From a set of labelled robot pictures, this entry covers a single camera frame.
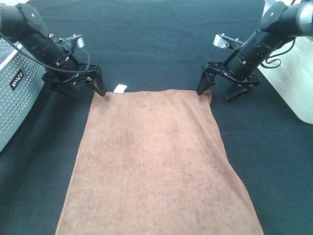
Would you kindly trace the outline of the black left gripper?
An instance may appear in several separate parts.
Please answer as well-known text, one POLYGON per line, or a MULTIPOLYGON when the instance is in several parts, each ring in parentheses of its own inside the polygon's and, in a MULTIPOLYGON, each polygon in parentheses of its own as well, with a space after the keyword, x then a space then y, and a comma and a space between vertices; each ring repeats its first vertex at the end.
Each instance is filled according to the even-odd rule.
POLYGON ((42 80, 47 83, 52 83, 50 88, 53 91, 62 93, 73 99, 77 98, 77 90, 71 83, 85 81, 87 87, 91 88, 101 97, 104 97, 107 90, 102 80, 100 67, 98 65, 89 64, 89 67, 85 69, 85 66, 87 66, 87 64, 80 64, 79 68, 82 70, 78 72, 47 70, 42 76, 42 80))

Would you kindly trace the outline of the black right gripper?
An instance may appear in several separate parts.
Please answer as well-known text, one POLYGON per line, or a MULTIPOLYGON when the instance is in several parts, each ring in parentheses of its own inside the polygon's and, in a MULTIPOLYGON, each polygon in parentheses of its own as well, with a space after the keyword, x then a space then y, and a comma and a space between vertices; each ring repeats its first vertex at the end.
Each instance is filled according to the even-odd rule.
POLYGON ((239 66, 239 69, 231 71, 223 62, 208 62, 207 68, 202 70, 201 80, 196 88, 197 95, 202 95, 208 88, 215 85, 215 76, 222 76, 233 84, 225 94, 225 100, 230 101, 240 95, 249 93, 253 86, 258 86, 261 80, 258 76, 247 74, 247 71, 239 66))

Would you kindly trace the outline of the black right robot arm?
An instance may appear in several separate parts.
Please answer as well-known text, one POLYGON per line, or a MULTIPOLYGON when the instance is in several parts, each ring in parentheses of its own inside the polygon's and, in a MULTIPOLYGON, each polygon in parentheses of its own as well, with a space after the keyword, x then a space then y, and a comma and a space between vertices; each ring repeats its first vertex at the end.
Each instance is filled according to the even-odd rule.
POLYGON ((298 4, 285 5, 278 1, 263 15, 259 27, 245 41, 217 34, 213 44, 233 52, 224 62, 209 62, 203 70, 197 86, 198 95, 216 84, 221 76, 234 85, 227 91, 226 100, 248 93, 260 84, 253 71, 272 57, 272 53, 283 45, 294 42, 296 37, 313 34, 313 2, 303 0, 298 4))

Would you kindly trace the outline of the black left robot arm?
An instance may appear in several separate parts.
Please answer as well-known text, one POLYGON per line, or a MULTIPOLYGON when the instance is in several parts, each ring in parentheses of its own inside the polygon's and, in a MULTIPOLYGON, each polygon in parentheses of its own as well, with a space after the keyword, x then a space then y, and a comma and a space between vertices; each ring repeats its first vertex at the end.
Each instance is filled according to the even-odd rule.
POLYGON ((101 68, 90 62, 81 63, 74 56, 74 51, 82 50, 85 45, 82 35, 56 39, 31 5, 1 4, 0 36, 12 47, 19 42, 26 51, 17 51, 45 68, 42 80, 50 85, 51 90, 76 98, 74 86, 83 83, 105 96, 101 68))

